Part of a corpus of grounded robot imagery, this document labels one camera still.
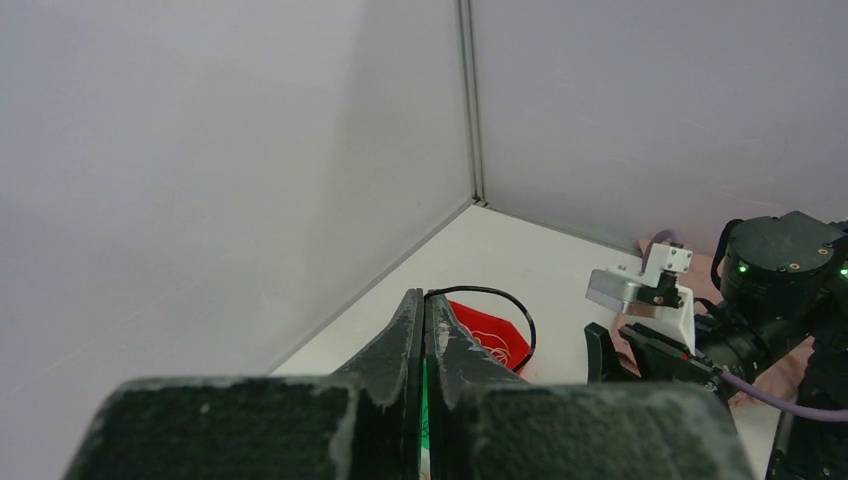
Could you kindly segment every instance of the pink fabric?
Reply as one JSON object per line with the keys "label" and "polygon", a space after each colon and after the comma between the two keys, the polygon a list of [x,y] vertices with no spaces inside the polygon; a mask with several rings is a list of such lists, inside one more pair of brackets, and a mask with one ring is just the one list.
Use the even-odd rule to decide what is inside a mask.
{"label": "pink fabric", "polygon": [[[639,249],[644,252],[645,247],[650,240],[640,240]],[[695,255],[692,259],[692,265],[689,272],[680,277],[680,284],[692,289],[695,296],[706,298],[713,303],[721,301],[721,294],[716,290],[710,281],[710,265],[712,259],[704,255]],[[701,305],[695,306],[697,313],[703,313]],[[624,324],[624,318],[619,316],[616,319],[615,327],[612,330],[612,341],[616,350],[619,353],[621,364],[627,369],[639,373],[636,369],[636,363],[633,358],[633,352],[630,350],[627,340],[621,338],[618,334],[618,328]],[[813,339],[808,338],[795,350],[785,356],[779,362],[775,363],[768,370],[763,372],[757,378],[754,385],[757,388],[767,391],[772,395],[784,400],[792,399],[798,390],[798,384],[804,378],[804,369],[807,367],[807,360],[813,353]],[[745,403],[761,403],[759,400],[751,398],[747,394],[739,393],[730,399],[731,405],[739,405]]]}

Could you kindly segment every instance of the red fabric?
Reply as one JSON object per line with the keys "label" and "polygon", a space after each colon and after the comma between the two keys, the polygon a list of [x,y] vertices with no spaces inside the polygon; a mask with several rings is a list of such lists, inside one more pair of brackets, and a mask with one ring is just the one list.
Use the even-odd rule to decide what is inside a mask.
{"label": "red fabric", "polygon": [[461,303],[450,303],[459,323],[468,329],[495,359],[510,370],[515,368],[530,351],[530,345],[512,322],[474,310]]}

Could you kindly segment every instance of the pink towel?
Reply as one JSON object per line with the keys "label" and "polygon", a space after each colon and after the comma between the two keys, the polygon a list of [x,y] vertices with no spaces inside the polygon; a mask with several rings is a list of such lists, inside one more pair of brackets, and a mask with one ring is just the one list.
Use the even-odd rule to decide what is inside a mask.
{"label": "pink towel", "polygon": [[[639,241],[639,249],[642,252],[645,251],[649,241],[647,239]],[[718,303],[721,301],[721,294],[710,281],[711,263],[711,258],[704,255],[695,255],[692,259],[689,272],[680,277],[680,284],[691,288],[695,292],[695,296],[706,298],[713,303]],[[701,305],[696,305],[695,309],[697,313],[703,313],[703,307]],[[630,345],[618,334],[618,328],[623,324],[624,319],[622,316],[619,316],[612,330],[612,341],[615,344],[616,350],[619,352],[621,364],[627,369],[639,373],[636,369],[636,363],[633,358],[633,352],[630,350]],[[796,347],[795,350],[792,350],[789,355],[783,357],[783,359],[763,372],[757,378],[757,381],[754,382],[754,385],[784,400],[792,399],[797,393],[798,384],[804,378],[804,369],[807,367],[807,360],[812,353],[813,339],[808,338]],[[731,405],[745,403],[761,402],[744,393],[738,393],[730,399]]]}

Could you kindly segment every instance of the green object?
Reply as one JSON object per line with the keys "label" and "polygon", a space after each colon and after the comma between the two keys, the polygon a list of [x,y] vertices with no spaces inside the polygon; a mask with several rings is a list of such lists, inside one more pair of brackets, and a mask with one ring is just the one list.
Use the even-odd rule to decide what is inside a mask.
{"label": "green object", "polygon": [[427,403],[427,360],[421,373],[421,448],[430,450],[430,409]]}

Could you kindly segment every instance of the white wall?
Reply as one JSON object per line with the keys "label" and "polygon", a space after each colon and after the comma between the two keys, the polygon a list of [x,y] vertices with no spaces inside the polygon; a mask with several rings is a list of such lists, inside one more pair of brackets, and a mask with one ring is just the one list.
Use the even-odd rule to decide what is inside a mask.
{"label": "white wall", "polygon": [[467,201],[454,10],[2,2],[0,478],[122,380],[268,371]]}
{"label": "white wall", "polygon": [[472,1],[486,199],[618,244],[848,215],[848,2]]}

